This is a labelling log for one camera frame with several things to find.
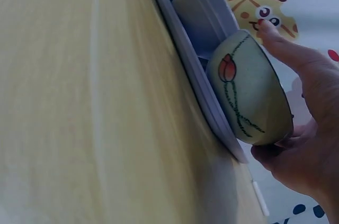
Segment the hand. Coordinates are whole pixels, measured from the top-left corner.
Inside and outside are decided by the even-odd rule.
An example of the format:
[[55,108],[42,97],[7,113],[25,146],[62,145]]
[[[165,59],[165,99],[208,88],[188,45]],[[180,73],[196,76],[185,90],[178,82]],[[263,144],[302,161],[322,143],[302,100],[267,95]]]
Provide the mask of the hand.
[[312,196],[331,223],[339,223],[339,69],[317,50],[289,42],[268,21],[260,25],[263,46],[292,68],[313,119],[275,145],[253,146],[252,154],[287,187]]

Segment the yellow wooden surface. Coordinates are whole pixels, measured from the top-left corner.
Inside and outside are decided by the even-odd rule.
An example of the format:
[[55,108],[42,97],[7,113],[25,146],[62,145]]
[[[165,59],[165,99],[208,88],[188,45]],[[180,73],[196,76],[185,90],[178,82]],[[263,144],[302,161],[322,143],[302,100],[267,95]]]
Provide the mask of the yellow wooden surface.
[[0,0],[0,223],[265,223],[154,0]]

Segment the tulip painted bowl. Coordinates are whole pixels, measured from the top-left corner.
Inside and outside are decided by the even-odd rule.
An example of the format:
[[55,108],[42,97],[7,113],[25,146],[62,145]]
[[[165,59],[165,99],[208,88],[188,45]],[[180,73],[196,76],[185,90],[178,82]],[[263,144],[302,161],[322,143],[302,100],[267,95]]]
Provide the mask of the tulip painted bowl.
[[209,59],[239,27],[225,0],[172,0],[198,57]]
[[235,136],[273,144],[293,132],[291,110],[266,54],[245,30],[215,50],[207,76]]

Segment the cartoon face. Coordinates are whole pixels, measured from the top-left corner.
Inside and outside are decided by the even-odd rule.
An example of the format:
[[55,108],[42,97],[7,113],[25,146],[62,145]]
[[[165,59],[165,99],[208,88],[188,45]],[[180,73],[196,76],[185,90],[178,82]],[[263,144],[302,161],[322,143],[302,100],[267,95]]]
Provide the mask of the cartoon face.
[[258,20],[264,19],[274,24],[280,34],[290,40],[298,37],[297,25],[292,17],[280,11],[283,2],[279,0],[226,0],[230,5],[241,29],[250,31],[257,41]]

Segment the black dot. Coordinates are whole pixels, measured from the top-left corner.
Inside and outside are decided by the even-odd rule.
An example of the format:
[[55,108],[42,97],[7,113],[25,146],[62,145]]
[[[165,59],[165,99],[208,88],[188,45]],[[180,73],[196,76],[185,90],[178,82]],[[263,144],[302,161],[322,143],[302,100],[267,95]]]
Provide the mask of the black dot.
[[306,210],[306,206],[304,206],[303,204],[298,204],[294,207],[293,214],[297,215],[297,214],[300,214],[302,212],[305,212],[305,210]]
[[319,205],[317,205],[316,207],[313,207],[313,212],[317,218],[322,218],[325,215],[323,208]]

